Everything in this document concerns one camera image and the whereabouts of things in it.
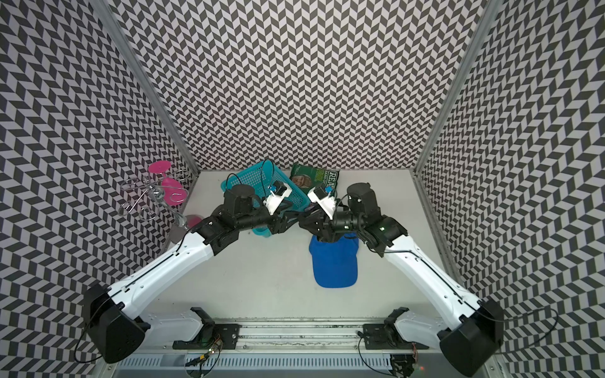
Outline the blue baseball cap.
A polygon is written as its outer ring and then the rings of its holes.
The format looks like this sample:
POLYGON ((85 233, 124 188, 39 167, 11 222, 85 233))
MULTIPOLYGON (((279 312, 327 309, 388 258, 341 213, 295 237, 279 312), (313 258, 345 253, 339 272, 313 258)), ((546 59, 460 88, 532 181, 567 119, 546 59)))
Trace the blue baseball cap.
POLYGON ((313 236, 309 246, 314 279, 322 288, 349 288, 358 279, 359 238, 345 234, 334 243, 326 243, 313 236))

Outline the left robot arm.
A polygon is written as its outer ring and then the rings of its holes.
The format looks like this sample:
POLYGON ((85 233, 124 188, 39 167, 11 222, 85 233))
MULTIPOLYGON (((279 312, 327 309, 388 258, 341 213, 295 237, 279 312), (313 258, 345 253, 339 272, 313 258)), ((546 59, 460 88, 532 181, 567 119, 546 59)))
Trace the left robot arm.
POLYGON ((266 227, 286 232, 297 213, 288 200, 292 189, 282 181, 269 186, 260 199, 253 187, 237 184, 224 193, 224 201, 209 217, 185 233, 177 245, 145 267, 104 288, 88 288, 82 302, 84 334, 101 358, 120 362, 145 343, 174 343, 180 348, 210 345, 214 321, 201 308, 176 317, 146 315, 146 308, 167 288, 196 266, 218 255, 239 239, 243 230, 266 227))

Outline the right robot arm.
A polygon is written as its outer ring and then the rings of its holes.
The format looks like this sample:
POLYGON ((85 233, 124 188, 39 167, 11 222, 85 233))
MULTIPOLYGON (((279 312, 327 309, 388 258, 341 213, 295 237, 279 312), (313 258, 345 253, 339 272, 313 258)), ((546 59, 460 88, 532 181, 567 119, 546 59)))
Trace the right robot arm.
POLYGON ((410 310, 395 319, 397 334, 408 343, 438 349, 460 374, 471 377, 504 343, 504 310, 458 283, 438 266, 393 217, 382 214, 368 183, 352 184, 338 199, 325 186, 312 188, 311 205, 299 226, 321 242, 355 234, 368 249, 403 272, 439 313, 429 318, 410 310))

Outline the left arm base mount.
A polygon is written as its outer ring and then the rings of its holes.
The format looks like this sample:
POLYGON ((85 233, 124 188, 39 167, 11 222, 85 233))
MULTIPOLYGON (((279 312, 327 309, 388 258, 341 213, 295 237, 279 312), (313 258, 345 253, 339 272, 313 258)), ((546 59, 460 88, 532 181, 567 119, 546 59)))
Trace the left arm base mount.
POLYGON ((190 311, 201 321, 201 329, 190 340, 173 342, 174 350, 210 349, 219 343, 222 350, 234 350, 239 339, 241 326, 236 323, 217 324, 216 321, 201 307, 192 307, 190 311))

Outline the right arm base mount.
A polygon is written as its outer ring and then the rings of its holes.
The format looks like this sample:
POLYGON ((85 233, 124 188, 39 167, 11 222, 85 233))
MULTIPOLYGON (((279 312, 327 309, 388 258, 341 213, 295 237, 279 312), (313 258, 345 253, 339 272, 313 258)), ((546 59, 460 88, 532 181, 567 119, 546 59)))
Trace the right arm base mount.
POLYGON ((412 343, 404 340, 395 328, 397 318, 409 309, 400 307, 392 311, 381 323, 362 326, 362 341, 367 350, 411 350, 412 343))

